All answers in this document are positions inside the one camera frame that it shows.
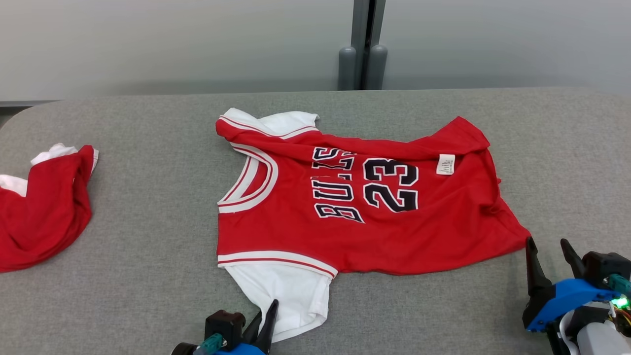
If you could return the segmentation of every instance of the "gray tablecloth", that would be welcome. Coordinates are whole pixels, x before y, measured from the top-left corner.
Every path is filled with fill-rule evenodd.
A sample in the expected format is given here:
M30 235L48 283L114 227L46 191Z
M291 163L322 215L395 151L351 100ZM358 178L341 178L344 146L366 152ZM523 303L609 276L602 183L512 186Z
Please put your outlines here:
M0 274L0 354L169 354L218 309L257 309L216 267L216 202L244 156L215 134L230 107L320 115L325 133L413 140L456 116L491 142L504 200L549 278L581 255L631 257L631 102L580 88L106 97L28 109L0 129L0 173L27 177L55 143L91 144L93 218L66 251ZM323 326L280 354L546 354L527 333L523 251L450 272L341 274Z

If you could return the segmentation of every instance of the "gray fabric surface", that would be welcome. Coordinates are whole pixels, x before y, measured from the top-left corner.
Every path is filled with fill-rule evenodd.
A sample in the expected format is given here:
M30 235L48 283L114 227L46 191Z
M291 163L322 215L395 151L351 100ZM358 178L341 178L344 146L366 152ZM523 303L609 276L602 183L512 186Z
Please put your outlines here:
M0 173L26 177L57 142L92 144L94 216L66 251L0 274L0 354L169 354L198 343L218 309L256 309L216 267L216 202L244 157L215 134L230 107L318 113L325 133L412 140L460 115L491 142L505 201L549 278L558 245L631 257L631 102L580 88L259 93L54 102L0 129ZM459 270L341 274L323 326L280 354L549 354L524 331L523 251Z

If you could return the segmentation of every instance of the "clothing tag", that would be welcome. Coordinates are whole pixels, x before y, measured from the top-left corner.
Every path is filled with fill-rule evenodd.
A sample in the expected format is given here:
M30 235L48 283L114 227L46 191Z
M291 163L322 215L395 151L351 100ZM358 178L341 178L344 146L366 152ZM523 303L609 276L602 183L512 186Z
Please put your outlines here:
M453 175L456 156L454 154L441 154L436 166L436 174Z

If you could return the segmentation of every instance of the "red garment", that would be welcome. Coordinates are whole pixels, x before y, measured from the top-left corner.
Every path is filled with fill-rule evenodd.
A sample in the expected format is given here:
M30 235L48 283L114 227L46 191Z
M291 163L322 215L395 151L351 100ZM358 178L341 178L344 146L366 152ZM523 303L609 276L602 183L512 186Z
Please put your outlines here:
M490 144L464 118L409 143L325 135L307 121L217 121L248 155L219 202L220 267L422 274L524 247L530 234L500 197ZM456 156L453 175L437 174L440 154Z
M57 255L83 232L91 209L86 186L92 146L35 164L26 197L0 188L0 272L32 267Z

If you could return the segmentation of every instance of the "green led light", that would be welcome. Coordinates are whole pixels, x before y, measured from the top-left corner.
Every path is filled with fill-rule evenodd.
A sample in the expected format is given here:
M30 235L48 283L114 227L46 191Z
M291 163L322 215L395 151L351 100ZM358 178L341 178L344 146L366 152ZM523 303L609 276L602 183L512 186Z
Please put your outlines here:
M629 300L625 297L612 299L611 302L618 308L623 308L629 305Z

